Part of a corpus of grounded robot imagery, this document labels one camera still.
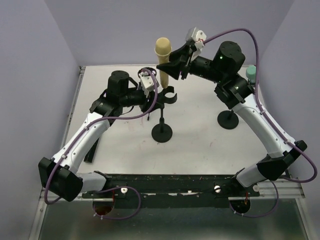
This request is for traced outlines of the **beige microphone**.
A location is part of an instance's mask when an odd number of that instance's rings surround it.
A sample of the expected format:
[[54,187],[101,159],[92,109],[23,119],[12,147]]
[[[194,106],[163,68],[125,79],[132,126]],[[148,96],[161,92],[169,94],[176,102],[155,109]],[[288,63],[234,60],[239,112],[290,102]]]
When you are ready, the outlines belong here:
[[[158,58],[158,64],[165,64],[169,62],[169,57],[172,52],[171,42],[166,37],[160,37],[155,42],[154,48],[155,54]],[[163,71],[160,71],[160,84],[163,89],[169,86],[169,75]]]

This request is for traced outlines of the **black round-base clip stand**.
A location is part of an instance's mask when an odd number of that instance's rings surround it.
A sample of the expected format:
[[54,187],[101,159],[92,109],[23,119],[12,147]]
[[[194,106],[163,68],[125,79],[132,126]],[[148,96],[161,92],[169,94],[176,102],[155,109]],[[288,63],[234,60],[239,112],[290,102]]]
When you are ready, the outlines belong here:
[[171,105],[177,100],[178,94],[175,93],[175,88],[173,86],[168,86],[157,94],[157,101],[152,110],[160,109],[160,118],[159,123],[152,128],[151,136],[158,143],[166,143],[173,136],[172,128],[165,123],[164,108],[165,104]]

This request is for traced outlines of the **teal microphone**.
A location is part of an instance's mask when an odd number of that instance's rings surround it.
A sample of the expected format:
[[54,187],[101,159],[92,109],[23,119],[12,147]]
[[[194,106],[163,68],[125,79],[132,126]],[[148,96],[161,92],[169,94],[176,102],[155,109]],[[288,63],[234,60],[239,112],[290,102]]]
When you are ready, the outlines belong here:
[[256,66],[255,65],[249,65],[246,69],[245,75],[247,77],[248,82],[251,85],[256,84]]

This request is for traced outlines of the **black silver-head microphone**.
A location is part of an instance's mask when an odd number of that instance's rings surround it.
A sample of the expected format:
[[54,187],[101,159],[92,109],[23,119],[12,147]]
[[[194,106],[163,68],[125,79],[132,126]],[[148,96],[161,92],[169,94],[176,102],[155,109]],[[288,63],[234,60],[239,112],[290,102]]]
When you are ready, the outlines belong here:
[[92,145],[92,147],[90,148],[90,150],[87,152],[87,154],[85,155],[83,162],[87,163],[87,164],[91,164],[94,160],[95,157],[95,153],[99,144],[99,138],[96,140],[96,142]]

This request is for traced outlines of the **black tripod shock-mount stand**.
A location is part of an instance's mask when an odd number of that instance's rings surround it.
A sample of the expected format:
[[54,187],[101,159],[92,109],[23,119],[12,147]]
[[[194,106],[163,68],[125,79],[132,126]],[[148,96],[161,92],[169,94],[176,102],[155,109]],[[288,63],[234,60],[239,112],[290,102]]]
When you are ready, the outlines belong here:
[[152,67],[143,67],[137,73],[139,83],[137,92],[139,96],[138,106],[142,113],[150,120],[151,112],[155,109],[158,100],[159,82],[156,78],[157,71]]

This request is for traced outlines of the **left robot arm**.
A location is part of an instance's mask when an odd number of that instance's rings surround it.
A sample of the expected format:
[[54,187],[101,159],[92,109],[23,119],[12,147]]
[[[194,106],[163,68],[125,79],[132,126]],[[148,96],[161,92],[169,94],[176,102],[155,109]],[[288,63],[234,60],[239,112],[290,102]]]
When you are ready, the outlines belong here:
[[92,103],[83,124],[69,142],[52,158],[41,159],[38,169],[47,205],[54,204],[54,201],[48,199],[49,192],[68,202],[85,192],[95,192],[101,198],[110,194],[111,185],[105,174],[95,171],[78,175],[77,172],[94,143],[115,120],[124,119],[124,107],[141,106],[140,117],[154,108],[159,87],[156,70],[150,67],[142,68],[139,79],[140,82],[136,83],[127,72],[113,71],[107,88]]

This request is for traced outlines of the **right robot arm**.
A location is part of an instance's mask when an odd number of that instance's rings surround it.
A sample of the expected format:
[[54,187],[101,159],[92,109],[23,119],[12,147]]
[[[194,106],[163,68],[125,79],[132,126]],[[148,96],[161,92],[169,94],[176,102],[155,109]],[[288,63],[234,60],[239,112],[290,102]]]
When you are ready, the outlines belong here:
[[192,60],[194,49],[194,41],[188,40],[169,55],[167,63],[158,64],[157,69],[176,80],[184,80],[191,74],[216,83],[214,91],[217,97],[248,124],[267,151],[264,159],[236,174],[230,183],[230,191],[241,196],[257,182],[277,180],[306,150],[306,143],[288,134],[283,139],[281,134],[284,130],[281,127],[275,130],[268,123],[271,115],[258,107],[254,88],[238,73],[245,55],[237,43],[222,42],[212,60],[201,56]]

